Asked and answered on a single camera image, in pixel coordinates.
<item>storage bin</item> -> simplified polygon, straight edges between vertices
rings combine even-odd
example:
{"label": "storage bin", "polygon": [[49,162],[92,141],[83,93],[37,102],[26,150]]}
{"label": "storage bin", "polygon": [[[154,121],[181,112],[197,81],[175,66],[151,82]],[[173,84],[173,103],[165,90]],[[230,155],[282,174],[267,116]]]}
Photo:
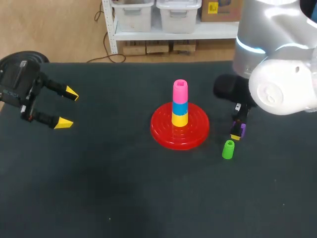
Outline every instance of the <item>storage bin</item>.
{"label": "storage bin", "polygon": [[167,33],[193,33],[197,9],[202,0],[157,0],[163,31]]}
{"label": "storage bin", "polygon": [[154,0],[113,1],[115,15],[121,31],[151,31],[151,15]]}

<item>yellow label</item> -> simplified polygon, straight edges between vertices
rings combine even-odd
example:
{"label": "yellow label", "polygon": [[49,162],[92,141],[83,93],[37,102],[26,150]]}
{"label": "yellow label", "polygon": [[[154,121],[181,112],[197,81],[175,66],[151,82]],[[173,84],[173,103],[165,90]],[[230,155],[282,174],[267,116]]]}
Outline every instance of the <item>yellow label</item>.
{"label": "yellow label", "polygon": [[218,2],[209,2],[208,3],[208,14],[217,14],[218,13]]}

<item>wooden floor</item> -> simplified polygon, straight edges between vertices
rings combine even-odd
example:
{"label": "wooden floor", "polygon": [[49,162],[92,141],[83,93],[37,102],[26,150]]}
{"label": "wooden floor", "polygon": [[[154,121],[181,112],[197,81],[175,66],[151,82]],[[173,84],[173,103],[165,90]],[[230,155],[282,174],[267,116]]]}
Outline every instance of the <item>wooden floor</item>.
{"label": "wooden floor", "polygon": [[[86,62],[105,56],[105,18],[101,16],[98,22],[94,21],[100,2],[0,0],[0,59],[25,50],[39,51],[51,62]],[[233,53],[234,40],[206,40],[198,42],[192,56],[138,56],[128,57],[127,62],[231,60]]]}

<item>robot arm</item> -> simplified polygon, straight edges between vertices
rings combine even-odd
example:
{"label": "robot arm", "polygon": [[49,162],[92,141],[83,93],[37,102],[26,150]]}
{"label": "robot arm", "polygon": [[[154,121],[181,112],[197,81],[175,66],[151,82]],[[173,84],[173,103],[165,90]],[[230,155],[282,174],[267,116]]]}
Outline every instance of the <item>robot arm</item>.
{"label": "robot arm", "polygon": [[35,120],[54,129],[71,127],[72,121],[35,109],[35,101],[43,87],[73,101],[78,99],[78,94],[69,86],[54,82],[41,72],[42,62],[49,61],[38,52],[19,52],[0,60],[0,101],[20,108],[23,120]]}
{"label": "robot arm", "polygon": [[249,79],[251,96],[265,111],[314,112],[316,47],[317,24],[299,0],[245,0],[233,68]]}

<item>white shelf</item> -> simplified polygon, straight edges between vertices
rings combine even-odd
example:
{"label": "white shelf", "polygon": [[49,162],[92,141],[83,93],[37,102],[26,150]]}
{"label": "white shelf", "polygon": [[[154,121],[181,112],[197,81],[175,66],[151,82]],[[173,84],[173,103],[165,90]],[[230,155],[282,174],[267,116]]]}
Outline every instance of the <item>white shelf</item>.
{"label": "white shelf", "polygon": [[239,22],[201,22],[197,17],[195,31],[191,34],[164,33],[158,9],[153,11],[151,32],[123,32],[117,23],[115,20],[114,38],[117,41],[234,39],[239,26]]}

